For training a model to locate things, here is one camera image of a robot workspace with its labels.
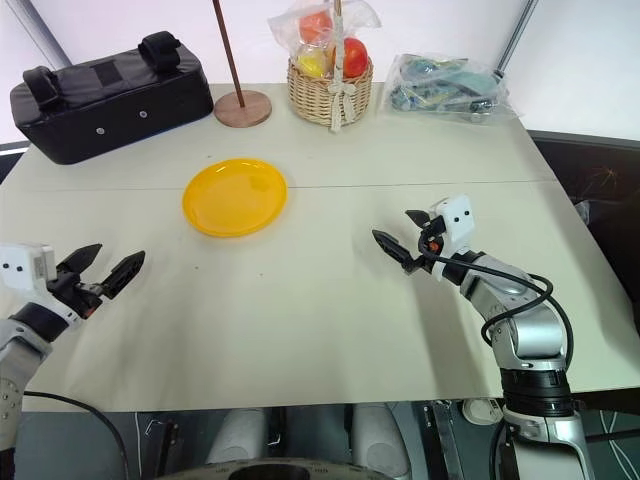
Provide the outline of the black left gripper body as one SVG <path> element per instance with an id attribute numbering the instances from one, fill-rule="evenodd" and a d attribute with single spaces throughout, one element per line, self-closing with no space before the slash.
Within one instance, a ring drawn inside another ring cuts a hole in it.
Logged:
<path id="1" fill-rule="evenodd" d="M 100 284 L 84 283 L 80 275 L 74 272 L 57 274 L 54 280 L 46 282 L 47 290 L 67 307 L 70 307 L 81 319 L 88 319 L 103 303 L 105 293 Z"/>

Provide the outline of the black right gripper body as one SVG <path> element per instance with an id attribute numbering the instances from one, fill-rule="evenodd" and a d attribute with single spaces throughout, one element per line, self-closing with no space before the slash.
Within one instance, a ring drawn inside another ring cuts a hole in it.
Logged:
<path id="1" fill-rule="evenodd" d="M 418 240 L 418 250 L 420 258 L 423 261 L 423 269 L 429 273 L 432 272 L 436 261 L 435 257 L 442 252 L 445 233 L 444 220 L 441 215 L 430 217 L 431 221 L 424 228 L 420 228 L 420 236 Z"/>

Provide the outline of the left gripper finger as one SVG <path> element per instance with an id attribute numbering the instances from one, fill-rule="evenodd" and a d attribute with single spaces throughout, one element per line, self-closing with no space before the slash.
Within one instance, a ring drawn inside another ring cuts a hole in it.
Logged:
<path id="1" fill-rule="evenodd" d="M 101 248 L 102 244 L 98 243 L 76 249 L 57 264 L 57 272 L 71 272 L 80 275 L 92 265 Z"/>
<path id="2" fill-rule="evenodd" d="M 139 273 L 146 253 L 139 251 L 122 259 L 101 282 L 102 295 L 114 299 Z"/>

